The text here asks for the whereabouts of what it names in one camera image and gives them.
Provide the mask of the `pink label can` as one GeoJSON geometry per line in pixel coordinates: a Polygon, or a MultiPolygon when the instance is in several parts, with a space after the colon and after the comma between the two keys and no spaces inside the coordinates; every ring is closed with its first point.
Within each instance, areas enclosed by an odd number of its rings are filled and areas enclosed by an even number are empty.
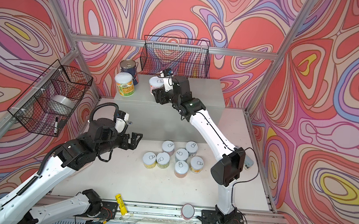
{"type": "Polygon", "coordinates": [[[155,89],[164,88],[164,80],[163,78],[159,78],[157,76],[151,77],[149,79],[149,87],[150,87],[150,94],[153,94],[152,91],[155,89]]]}

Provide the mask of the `green yellow peach can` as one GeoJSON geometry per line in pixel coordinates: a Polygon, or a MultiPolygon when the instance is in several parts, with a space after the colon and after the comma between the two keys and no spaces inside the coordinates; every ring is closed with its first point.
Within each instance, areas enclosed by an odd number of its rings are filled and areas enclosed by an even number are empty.
{"type": "Polygon", "coordinates": [[[127,72],[118,73],[115,76],[118,93],[123,97],[132,96],[135,92],[133,76],[127,72]]]}

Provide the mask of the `dark blue tin can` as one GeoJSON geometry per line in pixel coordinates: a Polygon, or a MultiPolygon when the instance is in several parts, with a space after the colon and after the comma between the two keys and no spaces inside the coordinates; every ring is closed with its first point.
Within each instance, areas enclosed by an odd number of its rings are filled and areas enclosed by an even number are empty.
{"type": "Polygon", "coordinates": [[[137,71],[137,62],[133,61],[133,60],[122,60],[120,62],[120,71],[122,73],[129,73],[132,75],[133,77],[133,84],[134,86],[136,86],[139,81],[138,81],[138,71],[137,71]]]}

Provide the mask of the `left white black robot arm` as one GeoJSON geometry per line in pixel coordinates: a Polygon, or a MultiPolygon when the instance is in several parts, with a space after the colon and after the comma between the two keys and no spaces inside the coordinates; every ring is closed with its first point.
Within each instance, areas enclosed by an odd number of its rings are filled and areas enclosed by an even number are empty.
{"type": "Polygon", "coordinates": [[[35,204],[87,164],[96,159],[104,161],[102,154],[111,155],[116,148],[135,150],[143,134],[128,134],[128,119],[128,113],[114,102],[94,108],[87,132],[51,149],[35,174],[0,199],[0,224],[53,224],[76,215],[96,218],[102,212],[109,221],[113,213],[92,189],[50,205],[37,207],[35,204]]]}

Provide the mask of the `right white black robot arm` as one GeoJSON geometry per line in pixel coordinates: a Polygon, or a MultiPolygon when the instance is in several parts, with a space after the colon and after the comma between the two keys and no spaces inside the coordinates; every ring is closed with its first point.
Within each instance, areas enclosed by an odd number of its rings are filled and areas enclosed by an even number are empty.
{"type": "Polygon", "coordinates": [[[218,184],[215,223],[230,224],[238,212],[233,203],[233,185],[243,171],[245,150],[233,145],[219,130],[206,106],[193,96],[187,77],[163,71],[158,78],[164,81],[164,88],[152,90],[155,101],[161,105],[170,103],[181,119],[187,120],[202,135],[217,160],[210,172],[218,184]]]}

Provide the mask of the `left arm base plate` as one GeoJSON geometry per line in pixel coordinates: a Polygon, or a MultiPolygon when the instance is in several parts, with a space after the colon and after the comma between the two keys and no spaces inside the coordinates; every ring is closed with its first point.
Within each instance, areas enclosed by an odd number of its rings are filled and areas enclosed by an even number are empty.
{"type": "Polygon", "coordinates": [[[75,215],[75,217],[95,221],[110,221],[115,219],[118,212],[118,204],[113,201],[92,202],[88,209],[88,211],[75,215]]]}

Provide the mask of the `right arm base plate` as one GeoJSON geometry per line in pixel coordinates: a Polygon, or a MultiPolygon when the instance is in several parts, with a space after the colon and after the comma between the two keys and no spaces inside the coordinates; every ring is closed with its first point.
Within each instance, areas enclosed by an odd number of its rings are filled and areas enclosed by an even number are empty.
{"type": "Polygon", "coordinates": [[[245,224],[243,215],[239,212],[224,215],[217,210],[202,210],[197,219],[201,224],[245,224]]]}

